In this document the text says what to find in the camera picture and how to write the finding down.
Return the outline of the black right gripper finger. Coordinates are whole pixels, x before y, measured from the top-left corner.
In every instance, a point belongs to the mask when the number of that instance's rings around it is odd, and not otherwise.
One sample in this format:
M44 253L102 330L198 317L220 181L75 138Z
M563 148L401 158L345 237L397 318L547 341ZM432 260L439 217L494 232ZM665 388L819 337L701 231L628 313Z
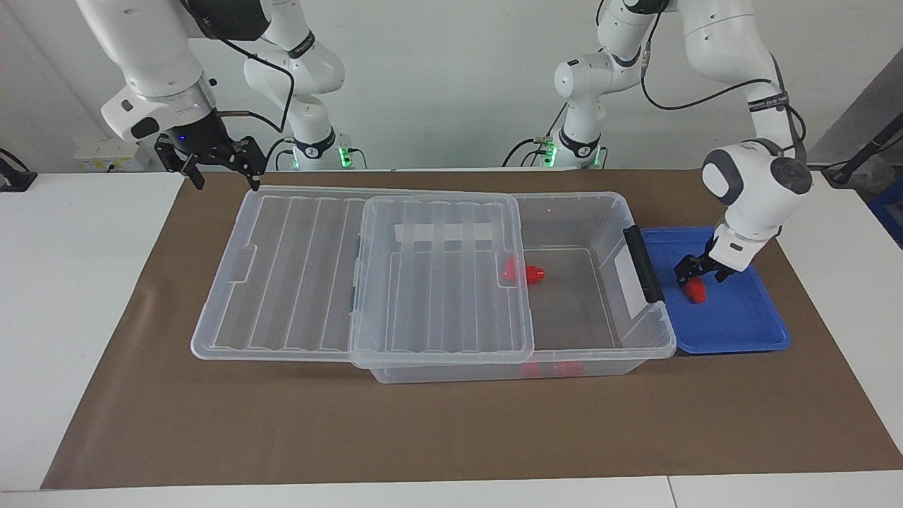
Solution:
M186 158L182 158L178 154L175 144L167 135L159 135L156 138L154 151L165 171L185 176L199 191L204 188L205 177L198 169L199 158L197 155L189 154Z
M267 158L252 136L234 142L234 171L242 174L252 192L261 186L261 178L267 170Z

